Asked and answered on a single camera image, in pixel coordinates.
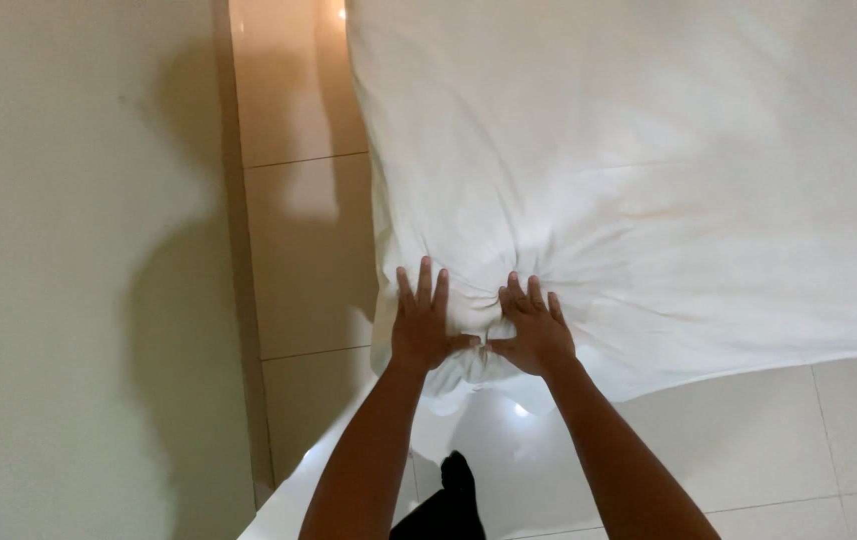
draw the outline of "beige wall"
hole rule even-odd
[[[218,17],[0,0],[0,539],[254,515]]]

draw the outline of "white sheet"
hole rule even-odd
[[[354,0],[390,355],[394,269],[451,273],[453,332],[507,336],[511,270],[559,294],[614,401],[857,357],[857,0]],[[429,375],[530,411],[468,352]]]

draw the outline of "forearm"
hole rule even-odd
[[[668,470],[615,411],[582,364],[558,358],[544,379],[611,540],[718,539]]]
[[[326,464],[300,540],[388,538],[427,372],[393,358]]]

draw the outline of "left hand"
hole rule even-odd
[[[409,275],[399,266],[398,314],[392,327],[392,361],[408,367],[435,369],[450,354],[478,347],[476,335],[467,333],[449,337],[445,333],[445,313],[449,303],[449,271],[442,269],[432,294],[432,260],[422,257],[417,292],[412,294]]]

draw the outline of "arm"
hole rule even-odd
[[[719,540],[699,507],[585,372],[555,293],[548,293],[546,307],[538,277],[529,279],[526,295],[513,272],[498,300],[518,335],[489,340],[485,347],[544,378],[609,538]]]
[[[472,335],[446,337],[449,273],[439,272],[434,300],[431,273],[432,262],[424,257],[416,296],[405,269],[398,268],[392,359],[335,445],[300,540],[388,538],[426,374],[452,352],[479,344]]]

